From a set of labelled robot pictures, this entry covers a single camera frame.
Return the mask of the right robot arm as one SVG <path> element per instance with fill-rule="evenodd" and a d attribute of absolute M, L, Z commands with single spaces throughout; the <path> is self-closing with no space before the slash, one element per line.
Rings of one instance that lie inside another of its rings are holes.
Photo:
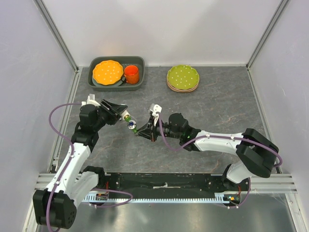
<path fill-rule="evenodd" d="M 219 181 L 226 190 L 233 190 L 252 176 L 269 178 L 272 169 L 282 164 L 278 147 L 255 129 L 247 128 L 236 134 L 207 132 L 191 127 L 181 113 L 171 114 L 167 123 L 162 122 L 160 114 L 150 116 L 135 135 L 152 142 L 158 136 L 164 140 L 179 139 L 179 149 L 187 151 L 215 151 L 238 156 L 240 161 L 228 165 Z"/>

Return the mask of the white pvc elbow fitting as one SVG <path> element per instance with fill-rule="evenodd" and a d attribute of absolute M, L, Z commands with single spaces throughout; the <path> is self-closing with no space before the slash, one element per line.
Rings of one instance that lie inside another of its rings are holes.
<path fill-rule="evenodd" d="M 127 110 L 124 110 L 121 114 L 122 120 L 126 120 L 127 118 L 130 118 L 130 113 Z"/>

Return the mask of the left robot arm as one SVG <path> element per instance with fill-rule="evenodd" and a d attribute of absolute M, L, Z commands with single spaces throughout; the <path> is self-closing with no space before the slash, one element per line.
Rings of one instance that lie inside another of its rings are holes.
<path fill-rule="evenodd" d="M 79 171 L 93 151 L 98 132 L 105 125 L 115 125 L 128 114 L 128 106 L 106 100 L 88 99 L 80 104 L 79 122 L 69 142 L 67 155 L 54 178 L 43 190 L 36 190 L 32 202 L 36 222 L 45 225 L 50 232 L 69 229 L 75 220 L 77 208 L 92 190 L 106 185 L 104 170 L 93 167 L 78 178 Z"/>

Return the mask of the green plastic water faucet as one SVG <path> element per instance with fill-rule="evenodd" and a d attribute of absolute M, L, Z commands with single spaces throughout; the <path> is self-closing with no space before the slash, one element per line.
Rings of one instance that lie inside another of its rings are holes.
<path fill-rule="evenodd" d="M 137 133 L 137 125 L 136 122 L 131 118 L 131 116 L 126 115 L 124 116 L 124 120 L 127 123 L 127 127 L 131 130 L 134 134 Z"/>

